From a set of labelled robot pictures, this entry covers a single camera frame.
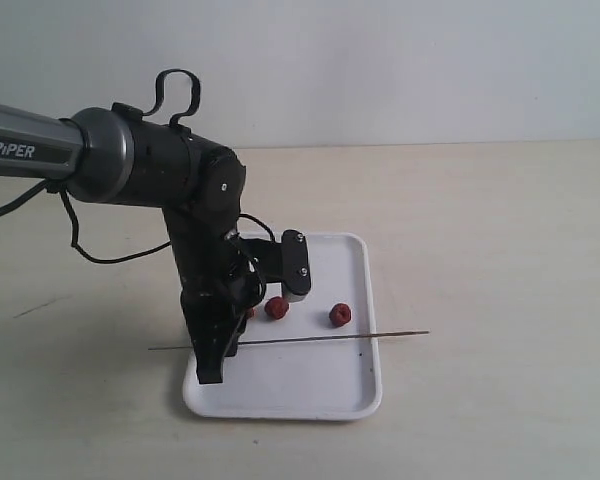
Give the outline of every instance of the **white tray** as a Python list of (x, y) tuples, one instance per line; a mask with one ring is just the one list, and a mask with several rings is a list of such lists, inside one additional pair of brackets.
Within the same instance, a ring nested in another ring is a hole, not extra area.
[[(269, 320), (263, 305), (241, 340), (373, 333), (371, 279), (365, 243), (350, 234), (307, 235), (313, 286), (287, 315)], [(269, 285), (267, 298), (280, 295)], [(329, 310), (347, 303), (353, 319), (334, 328)], [(191, 355), (183, 394), (205, 417), (356, 420), (380, 405), (382, 383), (377, 339), (240, 346), (224, 362), (224, 383), (200, 385)]]

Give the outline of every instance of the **thin metal rod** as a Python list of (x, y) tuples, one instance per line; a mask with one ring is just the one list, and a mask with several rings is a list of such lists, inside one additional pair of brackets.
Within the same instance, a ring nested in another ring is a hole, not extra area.
[[(355, 338), (386, 338), (386, 337), (408, 337), (413, 335), (428, 335), (429, 330), (409, 330), (404, 332), (384, 333), (361, 333), (358, 335), (328, 335), (325, 337), (298, 337), (298, 338), (276, 338), (273, 340), (247, 340), (238, 342), (238, 345), (268, 345), (272, 343), (298, 343), (298, 342), (322, 342), (325, 340), (351, 340)], [(149, 347), (149, 350), (184, 350), (192, 348), (189, 345), (176, 347)]]

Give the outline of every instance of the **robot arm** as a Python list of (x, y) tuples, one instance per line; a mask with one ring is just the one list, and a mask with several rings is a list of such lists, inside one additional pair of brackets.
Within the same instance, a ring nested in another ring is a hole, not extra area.
[[(189, 109), (169, 125), (144, 120), (162, 103), (164, 77), (192, 79)], [(84, 202), (161, 208), (182, 285), (181, 305), (200, 383), (222, 382), (224, 358), (237, 352), (247, 310), (267, 283), (290, 301), (311, 289), (304, 236), (243, 239), (237, 229), (246, 168), (235, 153), (178, 123), (199, 103), (193, 74), (167, 70), (156, 80), (151, 112), (114, 104), (53, 120), (0, 106), (0, 175), (61, 180)]]

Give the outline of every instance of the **beige table surface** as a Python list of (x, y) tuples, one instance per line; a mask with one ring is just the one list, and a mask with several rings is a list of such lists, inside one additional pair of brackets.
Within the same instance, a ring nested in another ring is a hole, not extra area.
[[(245, 211), (360, 235), (379, 329), (431, 329), (381, 342), (380, 409), (196, 418), (188, 352), (147, 351), (187, 339), (170, 252), (88, 264), (45, 195), (0, 220), (0, 478), (600, 479), (600, 141), (239, 153)], [(101, 256), (166, 238), (77, 210)]]

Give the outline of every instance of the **red fruit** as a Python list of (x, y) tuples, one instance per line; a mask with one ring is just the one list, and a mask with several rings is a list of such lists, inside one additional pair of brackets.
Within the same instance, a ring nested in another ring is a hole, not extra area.
[(351, 309), (346, 303), (336, 303), (329, 312), (334, 327), (342, 327), (351, 321)]
[(282, 297), (272, 297), (264, 306), (264, 313), (274, 320), (280, 320), (289, 311), (289, 302)]

